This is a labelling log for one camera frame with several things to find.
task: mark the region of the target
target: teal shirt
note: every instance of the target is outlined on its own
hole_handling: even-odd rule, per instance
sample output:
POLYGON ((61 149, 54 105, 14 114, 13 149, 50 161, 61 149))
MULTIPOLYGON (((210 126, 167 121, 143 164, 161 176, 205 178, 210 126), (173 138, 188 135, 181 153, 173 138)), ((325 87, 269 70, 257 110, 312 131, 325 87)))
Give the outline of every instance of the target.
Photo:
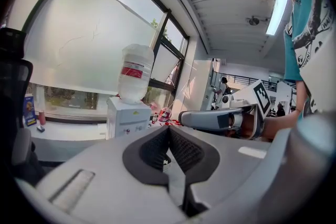
MULTIPOLYGON (((291 21, 284 32, 286 66, 284 79, 302 81, 300 70, 335 35, 335 12, 329 0, 295 0, 291 21)), ((315 113, 317 104, 308 92, 300 119, 315 113)))
POLYGON ((309 19, 309 14, 311 10, 311 1, 312 0, 294 1, 293 12, 291 15, 292 29, 289 30, 286 28, 284 31, 285 55, 286 55, 284 79, 291 82, 302 81, 296 54, 293 47, 292 37, 296 37, 303 32, 309 19))

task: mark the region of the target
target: graphic print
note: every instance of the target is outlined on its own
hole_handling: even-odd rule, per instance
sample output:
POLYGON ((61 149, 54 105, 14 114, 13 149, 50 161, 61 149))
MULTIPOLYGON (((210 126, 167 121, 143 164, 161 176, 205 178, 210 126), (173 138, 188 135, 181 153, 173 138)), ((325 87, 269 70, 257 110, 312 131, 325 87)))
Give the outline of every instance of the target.
POLYGON ((260 83, 257 86, 255 86, 254 92, 256 93, 256 96, 258 98, 263 114, 265 114, 269 106, 271 105, 271 102, 269 101, 264 85, 260 83))
POLYGON ((293 39, 299 69, 303 68, 331 34, 334 12, 329 0, 312 0, 308 22, 303 32, 293 39))

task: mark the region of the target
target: ceiling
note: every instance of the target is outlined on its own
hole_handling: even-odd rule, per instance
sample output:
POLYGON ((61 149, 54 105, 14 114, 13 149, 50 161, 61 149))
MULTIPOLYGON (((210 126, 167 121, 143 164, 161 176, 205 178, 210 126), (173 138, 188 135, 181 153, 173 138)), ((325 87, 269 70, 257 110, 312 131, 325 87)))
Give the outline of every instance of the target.
POLYGON ((227 62, 244 63, 284 71, 283 29, 289 21, 291 0, 288 1, 283 20, 275 36, 266 30, 275 0, 188 0, 205 33, 203 42, 208 54, 225 58, 227 62), (249 24, 252 16, 260 23, 249 24))

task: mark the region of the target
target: railing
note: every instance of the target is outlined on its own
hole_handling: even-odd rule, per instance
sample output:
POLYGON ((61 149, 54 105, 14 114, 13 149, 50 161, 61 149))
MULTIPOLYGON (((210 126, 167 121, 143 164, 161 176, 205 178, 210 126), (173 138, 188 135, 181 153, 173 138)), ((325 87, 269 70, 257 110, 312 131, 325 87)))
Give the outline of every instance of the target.
MULTIPOLYGON (((246 85, 249 86, 251 84, 253 84, 254 82, 256 82, 258 79, 254 79, 254 78, 248 78, 248 77, 243 77, 243 76, 236 76, 236 75, 230 75, 230 74, 224 74, 222 73, 223 77, 225 77, 227 79, 227 82, 232 82, 232 83, 237 83, 237 84, 242 84, 242 85, 246 85)), ((277 91, 277 84, 274 82, 270 82, 270 81, 265 81, 262 80, 264 87, 266 90, 272 91, 272 92, 276 92, 277 91)))
POLYGON ((283 81, 285 84, 291 86, 292 88, 296 89, 296 83, 295 82, 289 82, 287 80, 284 80, 283 81))

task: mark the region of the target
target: red label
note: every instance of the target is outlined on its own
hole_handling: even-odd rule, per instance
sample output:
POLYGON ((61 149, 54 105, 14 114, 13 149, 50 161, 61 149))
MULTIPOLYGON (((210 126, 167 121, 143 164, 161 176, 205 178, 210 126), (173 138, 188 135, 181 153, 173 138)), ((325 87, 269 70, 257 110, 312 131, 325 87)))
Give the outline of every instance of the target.
POLYGON ((123 67, 122 70, 121 70, 121 73, 123 75, 130 76, 130 77, 135 77, 135 78, 138 78, 138 79, 141 79, 141 77, 142 77, 142 71, 141 70, 137 70, 137 69, 129 68, 129 67, 123 67))

